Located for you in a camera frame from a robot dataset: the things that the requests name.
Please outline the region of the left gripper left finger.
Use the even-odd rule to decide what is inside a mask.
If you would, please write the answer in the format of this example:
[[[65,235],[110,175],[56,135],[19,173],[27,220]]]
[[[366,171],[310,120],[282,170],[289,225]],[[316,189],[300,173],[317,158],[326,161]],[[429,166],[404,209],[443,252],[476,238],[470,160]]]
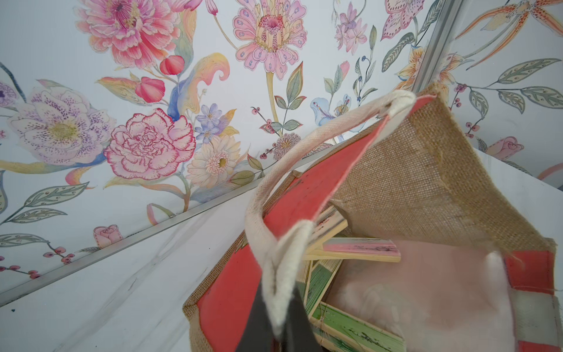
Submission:
[[[236,352],[271,352],[274,350],[274,333],[265,300],[262,297],[262,284],[259,284],[255,300],[246,322],[246,328],[236,348]]]

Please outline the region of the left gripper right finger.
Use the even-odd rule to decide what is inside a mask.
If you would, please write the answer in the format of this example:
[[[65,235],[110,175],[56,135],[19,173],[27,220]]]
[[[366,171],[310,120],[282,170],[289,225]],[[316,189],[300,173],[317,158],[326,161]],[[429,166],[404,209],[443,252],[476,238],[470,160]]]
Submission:
[[[284,335],[281,349],[286,352],[321,352],[307,317],[301,295],[298,290],[293,291],[287,318],[284,325]]]

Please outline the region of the pink grey folding fan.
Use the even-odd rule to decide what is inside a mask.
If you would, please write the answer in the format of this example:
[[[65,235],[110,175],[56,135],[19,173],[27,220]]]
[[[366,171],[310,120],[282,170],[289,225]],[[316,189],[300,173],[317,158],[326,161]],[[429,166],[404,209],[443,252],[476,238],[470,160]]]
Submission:
[[[347,219],[334,206],[328,207],[319,216],[305,253],[309,254],[321,248],[325,242],[342,232],[347,226]]]

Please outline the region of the red burlap tote bag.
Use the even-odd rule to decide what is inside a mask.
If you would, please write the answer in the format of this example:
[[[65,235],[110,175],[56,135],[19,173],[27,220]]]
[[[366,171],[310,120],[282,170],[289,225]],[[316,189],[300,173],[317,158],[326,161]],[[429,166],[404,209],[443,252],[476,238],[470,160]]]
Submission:
[[[256,291],[281,351],[318,218],[333,238],[392,241],[401,261],[343,260],[321,302],[403,338],[407,351],[561,351],[556,242],[494,186],[435,85],[398,90],[314,130],[279,161],[245,230],[183,306],[193,351],[235,351]]]

